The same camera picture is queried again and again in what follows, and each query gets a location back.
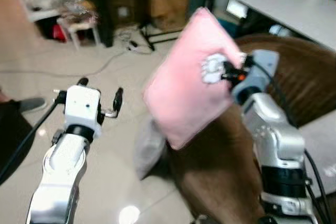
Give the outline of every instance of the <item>gray shoe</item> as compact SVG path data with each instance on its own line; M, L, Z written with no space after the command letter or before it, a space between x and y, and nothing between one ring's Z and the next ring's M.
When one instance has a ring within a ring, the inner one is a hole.
M18 101L17 104L22 114L39 111L47 106L46 99L42 97L23 99Z

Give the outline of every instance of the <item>person's leg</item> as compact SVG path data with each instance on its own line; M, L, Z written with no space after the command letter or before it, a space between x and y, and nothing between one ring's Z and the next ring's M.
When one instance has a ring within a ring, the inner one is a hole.
M11 155L32 130L32 126L22 116L21 112L36 111L45 107L46 102L42 98L32 98L21 101L14 101L6 96L0 89L0 170L7 164ZM18 168L27 156L34 141L34 136L27 141L14 163L1 179L0 185Z

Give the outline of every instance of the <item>black pants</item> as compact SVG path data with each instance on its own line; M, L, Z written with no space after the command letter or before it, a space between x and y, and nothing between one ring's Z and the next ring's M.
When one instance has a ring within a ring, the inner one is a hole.
M32 126L21 115L15 101L0 103L0 170L4 168L10 156L31 129ZM18 168L27 156L33 140L34 136L25 144L12 166L0 181L0 185Z

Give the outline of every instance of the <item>cardboard box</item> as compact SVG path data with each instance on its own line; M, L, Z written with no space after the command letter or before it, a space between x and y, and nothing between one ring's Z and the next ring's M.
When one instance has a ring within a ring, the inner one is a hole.
M150 15L163 31L183 28L189 0L150 0Z
M108 0L113 23L123 27L143 22L146 3L147 0Z

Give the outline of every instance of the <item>gray pillow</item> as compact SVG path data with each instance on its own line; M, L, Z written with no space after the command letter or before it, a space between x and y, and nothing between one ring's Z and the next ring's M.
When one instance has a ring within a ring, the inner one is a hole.
M149 115L141 125L134 150L134 167L140 180L146 178L165 152L166 139L158 129L154 118Z

